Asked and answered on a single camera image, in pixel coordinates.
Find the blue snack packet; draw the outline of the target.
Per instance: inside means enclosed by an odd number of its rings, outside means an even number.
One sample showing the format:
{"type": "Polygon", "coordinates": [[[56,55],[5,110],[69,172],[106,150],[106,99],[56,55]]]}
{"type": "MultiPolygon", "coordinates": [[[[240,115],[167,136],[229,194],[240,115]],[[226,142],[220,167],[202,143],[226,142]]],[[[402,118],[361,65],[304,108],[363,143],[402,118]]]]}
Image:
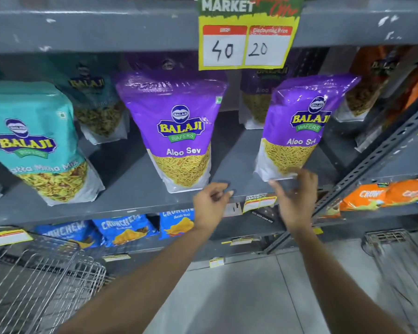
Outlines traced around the blue snack packet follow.
{"type": "Polygon", "coordinates": [[[101,246],[115,247],[159,233],[145,214],[92,219],[101,234],[101,246]]]}
{"type": "Polygon", "coordinates": [[[180,236],[194,227],[194,209],[160,213],[160,239],[180,236]]]}
{"type": "Polygon", "coordinates": [[[92,220],[37,225],[33,232],[77,243],[81,249],[99,247],[102,241],[102,235],[92,220]]]}

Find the grey metal shelf rack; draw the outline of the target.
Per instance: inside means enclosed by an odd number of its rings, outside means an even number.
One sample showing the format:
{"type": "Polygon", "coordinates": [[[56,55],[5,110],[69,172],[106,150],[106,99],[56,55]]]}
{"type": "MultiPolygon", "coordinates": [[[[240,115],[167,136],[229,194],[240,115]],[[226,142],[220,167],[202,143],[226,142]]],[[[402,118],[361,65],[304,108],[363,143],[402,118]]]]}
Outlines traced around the grey metal shelf rack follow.
{"type": "MultiPolygon", "coordinates": [[[[418,0],[305,0],[294,47],[418,43],[418,0]]],[[[197,0],[0,0],[0,53],[196,50],[197,0]]],[[[62,223],[190,207],[169,194],[137,128],[109,150],[81,140],[106,187],[94,202],[49,207],[23,183],[0,199],[0,226],[62,223]]]]}

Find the purple snack packet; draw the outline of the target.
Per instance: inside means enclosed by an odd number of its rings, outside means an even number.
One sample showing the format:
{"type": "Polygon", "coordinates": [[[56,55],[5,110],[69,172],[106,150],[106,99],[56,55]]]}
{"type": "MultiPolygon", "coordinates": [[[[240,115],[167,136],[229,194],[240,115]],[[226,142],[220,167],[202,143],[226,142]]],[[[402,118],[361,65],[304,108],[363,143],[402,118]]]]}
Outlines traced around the purple snack packet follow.
{"type": "Polygon", "coordinates": [[[239,123],[246,129],[262,129],[273,90],[294,77],[302,50],[291,49],[285,64],[277,69],[243,69],[240,81],[239,123]]]}
{"type": "Polygon", "coordinates": [[[345,73],[283,81],[272,92],[255,173],[264,182],[289,178],[319,144],[324,127],[361,77],[345,73]]]}
{"type": "Polygon", "coordinates": [[[223,71],[123,72],[115,88],[169,193],[203,189],[211,139],[228,79],[223,71]]]}
{"type": "Polygon", "coordinates": [[[158,81],[184,81],[201,78],[196,51],[153,51],[125,53],[119,62],[118,77],[140,72],[158,81]]]}

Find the teal snack packet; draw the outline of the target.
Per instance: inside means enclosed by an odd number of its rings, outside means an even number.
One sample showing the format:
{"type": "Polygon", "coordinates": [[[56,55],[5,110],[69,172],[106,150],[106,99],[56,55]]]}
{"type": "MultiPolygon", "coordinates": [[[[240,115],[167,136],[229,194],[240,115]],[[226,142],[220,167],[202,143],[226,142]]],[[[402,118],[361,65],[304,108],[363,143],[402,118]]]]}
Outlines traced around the teal snack packet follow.
{"type": "Polygon", "coordinates": [[[73,106],[48,82],[0,81],[0,163],[49,205],[105,190],[78,146],[73,106]]]}
{"type": "Polygon", "coordinates": [[[52,82],[70,99],[74,117],[93,145],[127,139],[128,111],[112,76],[119,70],[117,53],[49,55],[52,82]]]}

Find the person's right hand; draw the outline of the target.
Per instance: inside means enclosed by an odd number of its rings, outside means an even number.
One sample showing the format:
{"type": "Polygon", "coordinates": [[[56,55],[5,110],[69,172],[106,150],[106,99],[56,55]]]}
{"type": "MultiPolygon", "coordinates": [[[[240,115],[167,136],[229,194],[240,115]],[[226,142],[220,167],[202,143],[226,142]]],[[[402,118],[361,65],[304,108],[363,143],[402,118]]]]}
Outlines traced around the person's right hand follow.
{"type": "Polygon", "coordinates": [[[287,230],[295,236],[312,227],[312,214],[317,202],[318,176],[306,169],[290,168],[290,171],[297,174],[298,186],[293,193],[286,193],[289,202],[279,202],[279,212],[287,230]]]}

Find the person's left hand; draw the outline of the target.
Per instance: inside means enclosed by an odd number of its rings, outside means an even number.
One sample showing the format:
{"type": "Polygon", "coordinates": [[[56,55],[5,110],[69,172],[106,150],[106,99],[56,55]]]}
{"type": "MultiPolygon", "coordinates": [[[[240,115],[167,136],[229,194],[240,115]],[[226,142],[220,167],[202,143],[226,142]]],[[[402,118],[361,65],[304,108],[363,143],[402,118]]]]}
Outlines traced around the person's left hand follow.
{"type": "Polygon", "coordinates": [[[212,234],[223,218],[227,205],[217,206],[209,203],[209,184],[194,196],[193,205],[195,228],[212,234]]]}

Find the person's right forearm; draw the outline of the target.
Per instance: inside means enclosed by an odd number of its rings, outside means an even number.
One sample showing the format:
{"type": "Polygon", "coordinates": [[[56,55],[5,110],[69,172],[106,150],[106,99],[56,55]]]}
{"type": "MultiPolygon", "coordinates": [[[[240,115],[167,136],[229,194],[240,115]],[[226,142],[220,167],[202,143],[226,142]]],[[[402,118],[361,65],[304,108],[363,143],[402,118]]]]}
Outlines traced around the person's right forearm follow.
{"type": "Polygon", "coordinates": [[[315,235],[310,220],[287,229],[298,244],[331,334],[408,334],[351,278],[315,235]]]}

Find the flat orange snack packet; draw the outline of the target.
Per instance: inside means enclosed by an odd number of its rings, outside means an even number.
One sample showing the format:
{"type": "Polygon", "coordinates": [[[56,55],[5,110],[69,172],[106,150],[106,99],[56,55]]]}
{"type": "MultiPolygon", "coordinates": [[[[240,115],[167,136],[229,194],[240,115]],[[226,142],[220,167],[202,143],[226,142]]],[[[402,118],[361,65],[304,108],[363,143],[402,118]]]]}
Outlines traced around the flat orange snack packet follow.
{"type": "Polygon", "coordinates": [[[402,196],[390,183],[371,183],[360,185],[339,203],[338,210],[375,211],[382,207],[399,205],[402,196]]]}
{"type": "Polygon", "coordinates": [[[418,179],[391,183],[385,196],[384,207],[407,205],[418,202],[418,179]]]}

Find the yellow green price sign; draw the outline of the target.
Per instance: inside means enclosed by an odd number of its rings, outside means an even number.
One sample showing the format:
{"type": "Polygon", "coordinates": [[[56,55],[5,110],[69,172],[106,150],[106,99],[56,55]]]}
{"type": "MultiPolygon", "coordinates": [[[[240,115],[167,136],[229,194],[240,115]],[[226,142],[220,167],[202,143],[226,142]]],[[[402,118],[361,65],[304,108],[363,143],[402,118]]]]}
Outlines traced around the yellow green price sign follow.
{"type": "Polygon", "coordinates": [[[199,70],[282,68],[305,0],[197,0],[199,70]]]}

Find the person's left forearm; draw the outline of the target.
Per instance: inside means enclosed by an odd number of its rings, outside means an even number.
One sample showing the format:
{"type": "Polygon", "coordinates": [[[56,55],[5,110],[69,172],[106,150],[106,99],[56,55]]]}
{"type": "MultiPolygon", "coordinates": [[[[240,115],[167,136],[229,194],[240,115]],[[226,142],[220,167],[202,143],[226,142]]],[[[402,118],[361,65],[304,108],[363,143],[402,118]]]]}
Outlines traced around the person's left forearm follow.
{"type": "Polygon", "coordinates": [[[216,227],[195,223],[151,261],[103,288],[56,334],[143,334],[216,227]]]}

